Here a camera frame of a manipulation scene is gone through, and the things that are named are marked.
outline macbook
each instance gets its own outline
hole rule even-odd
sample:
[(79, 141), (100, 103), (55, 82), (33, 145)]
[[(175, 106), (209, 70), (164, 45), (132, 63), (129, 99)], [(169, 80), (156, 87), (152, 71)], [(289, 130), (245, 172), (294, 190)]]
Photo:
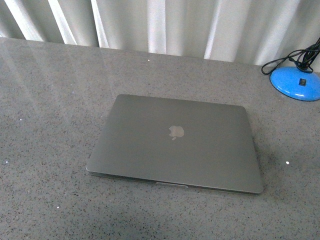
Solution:
[(118, 95), (89, 158), (91, 175), (260, 194), (242, 106)]

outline curtain fold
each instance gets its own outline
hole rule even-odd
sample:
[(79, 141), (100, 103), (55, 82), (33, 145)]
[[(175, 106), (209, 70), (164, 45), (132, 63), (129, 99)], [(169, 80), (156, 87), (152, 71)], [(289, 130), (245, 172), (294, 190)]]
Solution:
[(0, 37), (254, 65), (315, 43), (319, 23), (320, 0), (0, 0)]

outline black cable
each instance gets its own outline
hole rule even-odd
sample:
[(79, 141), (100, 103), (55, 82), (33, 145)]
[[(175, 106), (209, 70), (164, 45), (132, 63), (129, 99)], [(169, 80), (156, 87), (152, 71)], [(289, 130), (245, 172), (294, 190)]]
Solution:
[[(265, 65), (261, 67), (261, 72), (264, 75), (269, 75), (271, 74), (274, 70), (276, 70), (281, 64), (283, 64), (287, 59), (289, 61), (293, 62), (295, 66), (302, 72), (304, 73), (312, 73), (314, 70), (310, 66), (318, 54), (320, 53), (320, 37), (318, 41), (316, 41), (315, 44), (312, 44), (311, 46), (307, 47), (306, 49), (299, 49), (299, 50), (294, 50), (290, 52), (287, 56), (267, 62)], [(264, 68), (270, 64), (276, 63), (280, 61), (271, 71), (265, 72)]]

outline blue object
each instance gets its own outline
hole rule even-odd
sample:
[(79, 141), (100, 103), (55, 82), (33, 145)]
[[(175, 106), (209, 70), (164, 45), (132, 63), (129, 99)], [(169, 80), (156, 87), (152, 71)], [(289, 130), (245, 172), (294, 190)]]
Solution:
[(302, 101), (320, 99), (320, 77), (294, 66), (280, 67), (271, 73), (272, 85), (284, 95)]

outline speckled surface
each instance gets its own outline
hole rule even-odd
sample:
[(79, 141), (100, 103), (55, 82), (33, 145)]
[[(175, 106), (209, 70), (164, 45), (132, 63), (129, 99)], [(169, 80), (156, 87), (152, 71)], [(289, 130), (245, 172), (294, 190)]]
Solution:
[[(264, 192), (90, 176), (118, 94), (246, 107)], [(320, 239), (320, 101), (258, 66), (0, 38), (0, 127), (0, 239)]]

